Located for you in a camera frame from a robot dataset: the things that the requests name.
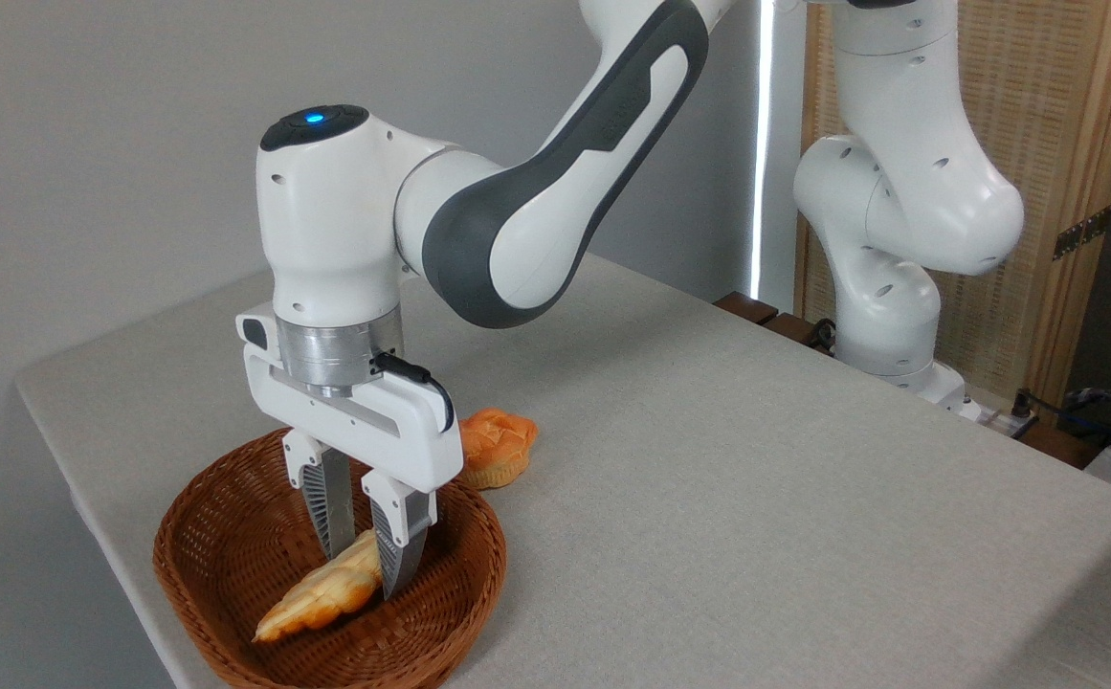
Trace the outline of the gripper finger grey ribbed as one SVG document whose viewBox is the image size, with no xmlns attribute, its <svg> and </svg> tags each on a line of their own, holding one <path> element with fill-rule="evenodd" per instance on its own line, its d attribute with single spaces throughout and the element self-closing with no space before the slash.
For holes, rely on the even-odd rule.
<svg viewBox="0 0 1111 689">
<path fill-rule="evenodd" d="M 350 457 L 300 429 L 282 439 L 288 478 L 299 490 L 328 560 L 357 538 Z"/>
<path fill-rule="evenodd" d="M 428 529 L 437 521 L 436 493 L 408 487 L 380 470 L 368 471 L 362 488 L 371 507 L 377 558 L 389 599 L 404 589 L 418 570 Z"/>
</svg>

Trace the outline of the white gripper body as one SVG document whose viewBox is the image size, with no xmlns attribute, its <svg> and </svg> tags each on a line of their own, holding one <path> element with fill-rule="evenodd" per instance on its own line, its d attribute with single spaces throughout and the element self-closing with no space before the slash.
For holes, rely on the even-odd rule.
<svg viewBox="0 0 1111 689">
<path fill-rule="evenodd" d="M 462 471 L 460 435 L 446 426 L 447 405 L 433 389 L 386 372 L 348 397 L 318 395 L 283 370 L 271 304 L 236 314 L 236 330 L 263 413 L 423 492 Z"/>
</svg>

